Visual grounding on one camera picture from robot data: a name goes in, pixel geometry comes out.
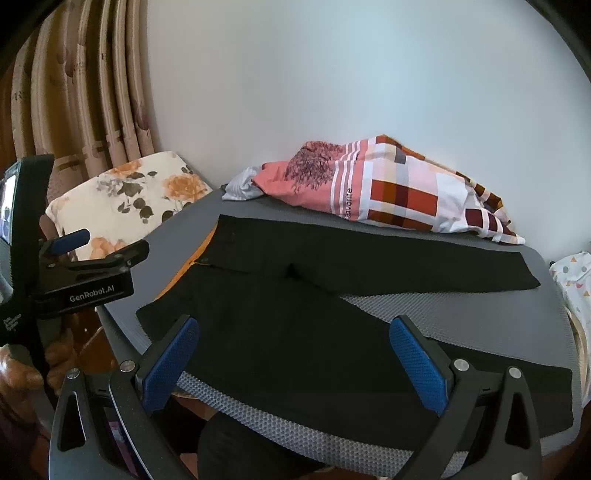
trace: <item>gray mat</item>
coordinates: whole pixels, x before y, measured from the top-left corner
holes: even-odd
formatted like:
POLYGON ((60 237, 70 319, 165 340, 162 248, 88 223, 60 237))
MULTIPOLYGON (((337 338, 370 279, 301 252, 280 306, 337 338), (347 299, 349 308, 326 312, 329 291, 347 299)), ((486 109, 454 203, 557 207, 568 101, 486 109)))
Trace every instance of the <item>gray mat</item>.
MULTIPOLYGON (((579 432, 581 409, 577 352, 561 299, 542 257, 529 247, 493 244, 472 235, 438 235, 353 223, 319 212, 291 207, 269 197, 223 202, 215 191, 184 209, 147 236, 148 259, 132 269, 135 294, 106 307, 139 352, 150 345, 135 312, 154 300, 205 239, 220 213, 237 217, 315 223, 379 235, 436 239, 479 248, 519 250, 541 283, 527 291, 498 293, 393 294, 345 297, 366 312, 389 322, 405 313, 424 335, 459 346, 530 362, 569 368, 573 372, 573 426, 542 439, 546 455, 571 443, 579 432)), ((403 252, 392 252, 393 255, 403 252)), ((352 249, 352 255, 358 255, 352 249)), ((371 475, 394 476, 411 452, 366 445, 318 432, 242 404, 184 373, 179 387, 223 411, 256 432, 303 455, 371 475)), ((454 455, 446 474, 461 467, 466 453, 454 455)))

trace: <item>black trousers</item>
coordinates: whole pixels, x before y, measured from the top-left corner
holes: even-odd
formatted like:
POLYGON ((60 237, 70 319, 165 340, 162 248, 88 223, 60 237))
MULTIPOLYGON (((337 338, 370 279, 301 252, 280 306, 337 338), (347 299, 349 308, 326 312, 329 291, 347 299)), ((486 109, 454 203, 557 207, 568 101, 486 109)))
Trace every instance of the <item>black trousers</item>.
MULTIPOLYGON (((415 240, 400 246, 398 240, 408 239, 333 230, 221 216, 197 263, 165 295, 139 309, 138 320, 155 341, 182 314, 197 319, 199 344, 186 371, 246 405, 348 440, 416 450, 437 416, 424 408, 392 351, 389 325, 335 292, 400 292, 409 284, 416 285, 410 291, 498 291, 508 280, 509 289, 518 287, 518 279, 521 288, 535 287, 537 280, 518 252, 416 246, 415 240), (380 264, 357 261, 352 251, 347 257, 352 246, 371 252, 380 264), (398 258, 392 260, 389 251, 399 252, 398 258), (426 258, 435 265, 437 260, 437 268, 425 267, 420 274, 410 266, 400 268, 412 252, 421 262, 426 258), (450 259, 457 258, 470 261, 454 269, 450 259), (442 262, 449 268, 440 269, 442 262), (477 264, 485 269, 504 262, 511 275, 489 269, 472 281, 477 264)), ((474 315, 478 321, 478 312, 474 315)), ((519 368, 531 391, 540 436, 573 424, 571 370, 439 345, 450 359, 463 358, 481 371, 519 368)), ((482 414, 483 407, 474 410, 460 450, 470 449, 482 414)))
POLYGON ((197 452, 199 480, 290 480, 324 466, 223 413, 205 421, 174 399, 152 419, 177 454, 197 452))

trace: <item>pillow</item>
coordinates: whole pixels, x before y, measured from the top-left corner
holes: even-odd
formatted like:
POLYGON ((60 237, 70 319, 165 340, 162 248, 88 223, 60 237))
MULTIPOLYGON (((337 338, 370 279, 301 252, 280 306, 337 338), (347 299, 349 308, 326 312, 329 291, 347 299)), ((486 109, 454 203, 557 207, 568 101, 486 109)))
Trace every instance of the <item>pillow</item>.
POLYGON ((174 152, 125 163, 78 185, 47 207, 60 236, 86 228, 76 260, 104 258, 145 237, 211 188, 174 152))

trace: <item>pant leg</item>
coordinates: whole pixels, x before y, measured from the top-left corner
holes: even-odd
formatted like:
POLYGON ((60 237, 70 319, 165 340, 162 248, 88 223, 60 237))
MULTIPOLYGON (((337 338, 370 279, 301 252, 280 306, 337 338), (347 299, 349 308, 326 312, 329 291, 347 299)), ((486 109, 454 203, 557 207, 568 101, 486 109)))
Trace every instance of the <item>pant leg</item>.
POLYGON ((206 421, 170 397, 163 410, 152 415, 160 432, 176 454, 195 453, 206 421))
POLYGON ((199 480, 291 480, 324 466, 253 432, 223 413, 202 431, 199 480))
POLYGON ((326 292, 361 296, 540 286, 516 250, 226 215, 219 216, 197 263, 271 278, 295 277, 326 292), (361 260, 349 261, 351 255, 361 260))

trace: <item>orange flower print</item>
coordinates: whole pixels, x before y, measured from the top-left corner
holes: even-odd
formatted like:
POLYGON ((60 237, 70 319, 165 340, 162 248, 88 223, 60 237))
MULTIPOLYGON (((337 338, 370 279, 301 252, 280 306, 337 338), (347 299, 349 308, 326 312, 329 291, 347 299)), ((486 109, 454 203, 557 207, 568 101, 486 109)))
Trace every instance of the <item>orange flower print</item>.
POLYGON ((194 202, 207 195, 207 185, 190 173, 172 175, 162 182, 166 196, 172 200, 194 202))
POLYGON ((138 168, 142 166, 142 159, 138 158, 137 160, 132 160, 123 165, 110 169, 107 173, 111 175, 115 175, 120 178, 129 177, 133 172, 138 171, 138 168))
POLYGON ((90 253, 90 260, 97 260, 99 258, 105 258, 107 255, 126 247, 127 244, 123 240, 117 240, 117 243, 113 245, 105 237, 97 236, 90 241, 92 252, 90 253))

